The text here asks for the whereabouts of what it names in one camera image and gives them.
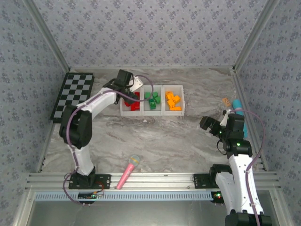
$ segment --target wall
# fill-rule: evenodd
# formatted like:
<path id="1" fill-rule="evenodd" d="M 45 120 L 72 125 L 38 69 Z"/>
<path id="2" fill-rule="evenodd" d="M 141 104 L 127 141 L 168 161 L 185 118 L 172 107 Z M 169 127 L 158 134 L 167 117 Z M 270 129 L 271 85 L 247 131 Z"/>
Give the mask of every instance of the wall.
<path id="1" fill-rule="evenodd" d="M 266 0 L 35 0 L 69 66 L 233 65 Z"/>
<path id="2" fill-rule="evenodd" d="M 21 0 L 1 1 L 0 225 L 36 170 L 64 73 Z"/>
<path id="3" fill-rule="evenodd" d="M 281 0 L 239 75 L 251 109 L 265 121 L 269 169 L 278 172 L 296 225 L 301 225 L 300 60 L 301 3 Z"/>

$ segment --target pink microphone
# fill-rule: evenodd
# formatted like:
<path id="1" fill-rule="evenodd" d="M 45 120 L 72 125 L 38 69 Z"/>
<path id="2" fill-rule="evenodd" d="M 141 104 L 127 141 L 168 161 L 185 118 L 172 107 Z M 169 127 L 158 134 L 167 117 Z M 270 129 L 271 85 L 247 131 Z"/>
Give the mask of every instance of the pink microphone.
<path id="1" fill-rule="evenodd" d="M 139 164 L 139 157 L 137 155 L 132 155 L 128 161 L 128 165 L 126 170 L 124 171 L 120 181 L 118 182 L 116 188 L 118 190 L 120 190 L 123 185 L 125 184 L 125 182 L 127 181 L 128 177 L 130 176 L 131 172 L 133 171 L 133 169 L 135 168 L 135 166 L 137 166 Z"/>

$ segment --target gray marble table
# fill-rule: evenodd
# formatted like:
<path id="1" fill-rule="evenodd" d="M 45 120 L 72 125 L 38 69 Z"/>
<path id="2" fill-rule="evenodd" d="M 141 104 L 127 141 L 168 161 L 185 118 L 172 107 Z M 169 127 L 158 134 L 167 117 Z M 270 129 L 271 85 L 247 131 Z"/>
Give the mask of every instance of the gray marble table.
<path id="1" fill-rule="evenodd" d="M 104 109 L 93 120 L 90 154 L 97 172 L 123 172 L 131 155 L 140 156 L 135 172 L 206 172 L 213 163 L 226 163 L 216 149 L 217 138 L 199 127 L 202 116 L 222 118 L 223 97 L 236 98 L 229 70 L 127 69 L 147 75 L 157 85 L 183 85 L 183 117 L 121 117 L 119 105 Z M 116 77 L 118 69 L 94 70 L 92 95 Z M 69 172 L 71 152 L 55 126 L 42 172 Z"/>

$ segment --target red block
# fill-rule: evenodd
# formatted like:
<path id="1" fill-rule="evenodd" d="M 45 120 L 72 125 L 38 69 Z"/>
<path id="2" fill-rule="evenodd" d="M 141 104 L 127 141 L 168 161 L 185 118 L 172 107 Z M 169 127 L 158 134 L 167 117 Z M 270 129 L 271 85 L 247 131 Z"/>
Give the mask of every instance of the red block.
<path id="1" fill-rule="evenodd" d="M 136 96 L 138 96 L 138 99 L 140 99 L 140 93 L 139 92 L 135 92 L 134 93 Z M 131 111 L 134 112 L 134 111 L 139 111 L 140 110 L 140 102 L 133 102 L 131 105 L 128 103 L 128 102 L 124 102 L 124 104 L 127 106 L 127 107 L 131 107 Z"/>

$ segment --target checkerboard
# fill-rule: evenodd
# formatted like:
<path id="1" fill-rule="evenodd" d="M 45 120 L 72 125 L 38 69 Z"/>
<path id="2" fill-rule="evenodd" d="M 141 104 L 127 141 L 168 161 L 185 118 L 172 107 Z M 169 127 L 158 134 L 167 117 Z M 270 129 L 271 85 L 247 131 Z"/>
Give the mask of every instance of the checkerboard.
<path id="1" fill-rule="evenodd" d="M 90 98 L 94 76 L 91 73 L 66 73 L 50 119 L 61 123 L 67 105 L 78 105 Z"/>

